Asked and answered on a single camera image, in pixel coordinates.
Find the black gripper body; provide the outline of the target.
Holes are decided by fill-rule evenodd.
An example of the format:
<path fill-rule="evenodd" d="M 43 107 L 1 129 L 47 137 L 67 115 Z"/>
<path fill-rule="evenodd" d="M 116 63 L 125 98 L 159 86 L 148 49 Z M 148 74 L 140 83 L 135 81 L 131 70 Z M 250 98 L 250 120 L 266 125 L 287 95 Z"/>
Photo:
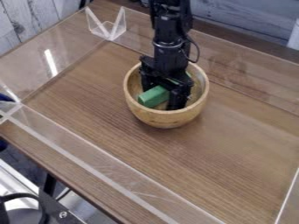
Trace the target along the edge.
<path fill-rule="evenodd" d="M 140 57 L 139 73 L 141 70 L 155 73 L 157 85 L 165 89 L 169 89 L 171 85 L 192 87 L 193 81 L 187 74 L 187 66 L 191 62 L 189 53 L 189 42 L 153 42 L 153 57 L 145 55 Z"/>

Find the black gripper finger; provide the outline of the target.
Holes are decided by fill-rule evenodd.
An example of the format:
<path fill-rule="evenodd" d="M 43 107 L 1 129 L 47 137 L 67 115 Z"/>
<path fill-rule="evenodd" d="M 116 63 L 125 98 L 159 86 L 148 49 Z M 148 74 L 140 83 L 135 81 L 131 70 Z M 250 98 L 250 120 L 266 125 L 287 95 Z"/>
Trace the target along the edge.
<path fill-rule="evenodd" d="M 145 70 L 141 70 L 140 76 L 141 76 L 143 91 L 145 92 L 157 85 L 156 82 L 157 75 L 155 73 L 147 72 Z"/>
<path fill-rule="evenodd" d="M 187 85 L 171 85 L 167 105 L 168 110 L 177 110 L 185 107 L 185 103 L 191 95 L 191 89 L 192 87 Z"/>

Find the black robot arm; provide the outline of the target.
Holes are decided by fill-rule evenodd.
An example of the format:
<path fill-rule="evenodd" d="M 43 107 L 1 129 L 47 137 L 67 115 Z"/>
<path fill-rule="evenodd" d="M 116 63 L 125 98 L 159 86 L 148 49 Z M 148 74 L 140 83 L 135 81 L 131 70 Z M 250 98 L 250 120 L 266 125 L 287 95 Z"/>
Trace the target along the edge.
<path fill-rule="evenodd" d="M 143 90 L 161 86 L 169 91 L 168 110 L 185 107 L 193 81 L 187 74 L 192 40 L 189 0 L 148 0 L 153 27 L 153 57 L 140 57 Z"/>

